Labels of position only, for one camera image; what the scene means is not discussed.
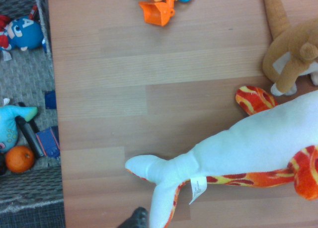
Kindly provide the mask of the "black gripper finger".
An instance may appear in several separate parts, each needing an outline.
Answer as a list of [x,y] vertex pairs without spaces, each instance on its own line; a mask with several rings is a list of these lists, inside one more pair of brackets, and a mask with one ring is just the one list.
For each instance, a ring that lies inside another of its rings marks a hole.
[[148,214],[145,208],[138,207],[118,228],[148,228]]

